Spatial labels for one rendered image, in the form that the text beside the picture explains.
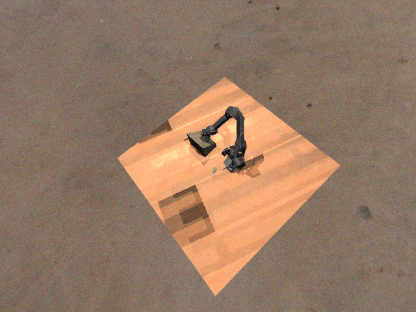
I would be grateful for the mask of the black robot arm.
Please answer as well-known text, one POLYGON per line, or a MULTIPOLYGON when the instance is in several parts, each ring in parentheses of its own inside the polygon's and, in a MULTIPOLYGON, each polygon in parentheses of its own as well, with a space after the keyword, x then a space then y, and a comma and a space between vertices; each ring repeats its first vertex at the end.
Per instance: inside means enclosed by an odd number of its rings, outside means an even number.
POLYGON ((211 135, 213 136, 217 134, 218 128, 222 126, 224 123, 226 123, 230 118, 234 118, 237 121, 237 139, 235 141, 235 145, 229 147, 229 155, 232 159, 230 159, 229 156, 227 156, 223 163, 228 168, 231 168, 233 166, 233 163, 235 164, 236 168, 240 168, 244 166, 245 163, 242 159, 242 156, 244 156, 247 146, 246 141, 244 139, 245 118, 238 107, 229 106, 226 109, 225 114, 220 119, 218 119, 213 125, 210 125, 205 129, 202 129, 203 134, 200 137, 200 139, 202 140, 202 142, 209 142, 211 135))

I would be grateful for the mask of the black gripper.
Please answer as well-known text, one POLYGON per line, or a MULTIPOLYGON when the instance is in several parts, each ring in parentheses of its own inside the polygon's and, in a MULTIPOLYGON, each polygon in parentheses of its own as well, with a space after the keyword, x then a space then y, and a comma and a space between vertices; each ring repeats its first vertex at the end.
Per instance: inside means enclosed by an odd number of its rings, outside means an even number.
MULTIPOLYGON (((226 156, 226 155, 228 154, 229 158, 230 158, 230 159, 232 159, 232 158, 230 157, 229 153, 230 153, 230 149, 229 149, 229 148, 226 148, 224 151, 222 151, 222 155, 223 155, 223 156, 226 156)), ((246 164, 246 163, 244 163, 244 166, 245 166, 245 164, 246 164)), ((241 170, 244 166, 242 166, 242 167, 240 167, 240 168, 238 168, 238 169, 239 169, 239 170, 241 170)))

